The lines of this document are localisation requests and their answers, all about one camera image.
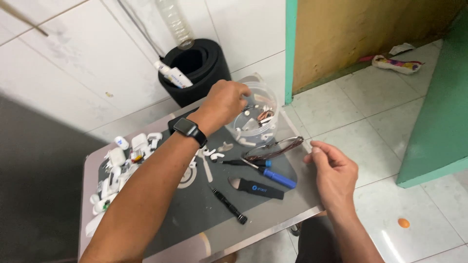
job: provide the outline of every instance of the tile floor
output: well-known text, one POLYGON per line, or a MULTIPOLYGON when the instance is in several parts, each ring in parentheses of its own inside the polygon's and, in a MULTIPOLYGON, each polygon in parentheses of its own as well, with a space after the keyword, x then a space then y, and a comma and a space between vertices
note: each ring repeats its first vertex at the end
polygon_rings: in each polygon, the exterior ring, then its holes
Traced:
MULTIPOLYGON (((300 93, 285 107, 304 138, 334 144, 359 165, 356 210, 387 263, 468 258, 468 171, 409 189, 395 185, 441 46, 438 40, 396 56, 425 62, 414 75, 368 67, 300 93), (401 228, 399 218, 410 227, 401 228)), ((238 263, 294 262, 297 242, 283 230, 239 251, 238 263)))

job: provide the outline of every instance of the table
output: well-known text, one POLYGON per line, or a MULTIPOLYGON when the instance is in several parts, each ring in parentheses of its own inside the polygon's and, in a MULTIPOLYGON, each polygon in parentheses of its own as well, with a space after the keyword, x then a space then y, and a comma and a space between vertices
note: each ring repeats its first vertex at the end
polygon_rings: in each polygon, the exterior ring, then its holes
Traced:
MULTIPOLYGON (((168 128, 167 122, 169 120, 195 109, 202 102, 203 99, 167 115, 145 128, 125 136, 125 139, 131 141, 134 136, 142 132, 146 134, 162 132, 168 128)), ((299 132, 283 109, 279 109, 278 112, 278 132, 275 139, 281 140, 298 136, 299 132)), ((115 147, 116 145, 112 143, 91 153, 84 164, 79 257, 91 240, 91 238, 86 237, 85 226, 94 217, 89 197, 96 190, 97 171, 103 162, 103 157, 115 147)), ((284 200, 271 199, 246 211, 243 214, 249 218, 249 222, 245 225, 239 224, 232 217, 159 253, 146 257, 143 262, 209 263, 323 211, 316 186, 315 166, 302 162, 303 157, 310 150, 310 145, 304 142, 301 146, 285 154, 297 174, 298 184, 295 189, 285 193, 284 200)))

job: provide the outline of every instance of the clear plastic container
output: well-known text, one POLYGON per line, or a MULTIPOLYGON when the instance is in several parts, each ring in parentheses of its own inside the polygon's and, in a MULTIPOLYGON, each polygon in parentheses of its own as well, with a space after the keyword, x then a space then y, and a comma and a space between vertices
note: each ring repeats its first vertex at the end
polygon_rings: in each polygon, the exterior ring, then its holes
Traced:
POLYGON ((177 47, 182 50, 191 48, 194 43, 192 30, 180 11, 177 0, 155 0, 155 2, 162 19, 177 42, 177 47))
POLYGON ((245 82, 244 84, 252 90, 252 95, 245 97, 245 99, 248 102, 247 105, 253 105, 253 107, 248 110, 248 115, 245 112, 239 114, 233 122, 225 127, 241 145, 247 147, 262 146, 267 144, 276 135, 278 102, 275 93, 266 84, 256 81, 245 82), (264 106, 273 112, 273 116, 269 122, 260 126, 257 117, 263 112, 264 106))

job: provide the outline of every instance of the black repair mat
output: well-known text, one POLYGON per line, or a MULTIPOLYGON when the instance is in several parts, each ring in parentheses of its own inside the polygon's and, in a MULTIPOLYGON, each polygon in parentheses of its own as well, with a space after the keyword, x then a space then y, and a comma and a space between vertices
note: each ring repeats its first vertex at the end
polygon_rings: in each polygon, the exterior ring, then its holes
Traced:
MULTIPOLYGON (((163 140, 160 144, 167 140, 170 136, 169 131, 164 131, 163 140)), ((223 152, 226 156, 219 158, 222 160, 238 159, 242 153, 251 150, 250 147, 243 147, 235 142, 232 135, 226 128, 221 128, 208 138, 208 149, 218 149, 226 143, 233 143, 234 148, 223 152)), ((230 177, 242 177, 246 180, 263 183, 284 192, 288 191, 284 187, 266 177, 259 174, 257 170, 249 166, 231 166, 220 163, 213 163, 210 157, 205 157, 213 176, 213 181, 210 186, 219 190, 240 212, 245 212, 257 205, 268 201, 270 198, 251 195, 243 191, 237 191, 227 181, 230 177)), ((197 162, 197 173, 193 183, 187 188, 177 189, 172 197, 168 213, 162 223, 161 228, 150 242, 145 251, 145 257, 158 253, 166 248, 169 248, 181 241, 184 241, 194 235, 197 235, 217 224, 220 224, 234 217, 229 210, 213 195, 208 187, 208 178, 206 176, 203 160, 199 157, 195 158, 197 162)), ((272 171, 284 175, 297 181, 297 175, 294 172, 291 164, 283 155, 273 158, 272 171)), ((104 169, 99 170, 99 180, 102 181, 109 176, 104 169)))

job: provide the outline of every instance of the hand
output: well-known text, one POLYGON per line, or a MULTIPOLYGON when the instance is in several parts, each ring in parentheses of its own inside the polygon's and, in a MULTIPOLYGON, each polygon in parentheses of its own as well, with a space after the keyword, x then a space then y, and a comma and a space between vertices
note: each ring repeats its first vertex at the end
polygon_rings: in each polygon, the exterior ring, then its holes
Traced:
POLYGON ((245 84, 219 80, 212 87, 206 100, 188 119, 198 124, 199 129, 209 136, 222 126, 232 122, 247 105, 242 98, 252 92, 245 84))
POLYGON ((358 165, 335 146, 311 141, 312 152, 305 163, 317 166, 317 187, 328 212, 354 213, 353 193, 358 179, 358 165))

